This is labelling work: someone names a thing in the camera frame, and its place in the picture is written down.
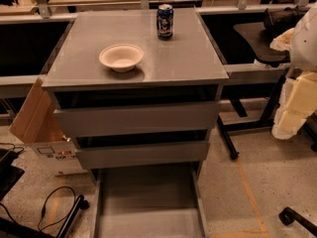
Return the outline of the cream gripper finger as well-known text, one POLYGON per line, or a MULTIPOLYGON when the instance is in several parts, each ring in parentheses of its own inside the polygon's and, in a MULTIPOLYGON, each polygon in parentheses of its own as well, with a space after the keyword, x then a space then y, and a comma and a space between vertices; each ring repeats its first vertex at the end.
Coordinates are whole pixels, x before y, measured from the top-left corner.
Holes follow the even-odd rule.
POLYGON ((272 40, 269 47, 275 51, 289 51, 294 29, 290 28, 272 40))
POLYGON ((295 79, 288 78, 284 83, 278 101, 278 108, 273 119, 271 133, 274 138, 288 140, 297 134, 307 118, 286 110, 286 102, 290 96, 295 79))

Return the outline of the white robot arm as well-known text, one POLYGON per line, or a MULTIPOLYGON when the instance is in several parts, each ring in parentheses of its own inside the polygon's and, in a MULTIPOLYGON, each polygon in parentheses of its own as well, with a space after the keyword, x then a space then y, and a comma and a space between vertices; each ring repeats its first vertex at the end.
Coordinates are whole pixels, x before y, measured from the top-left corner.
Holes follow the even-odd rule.
POLYGON ((317 5, 314 4, 289 36, 290 72, 279 96, 271 133, 288 140, 317 110, 317 5))

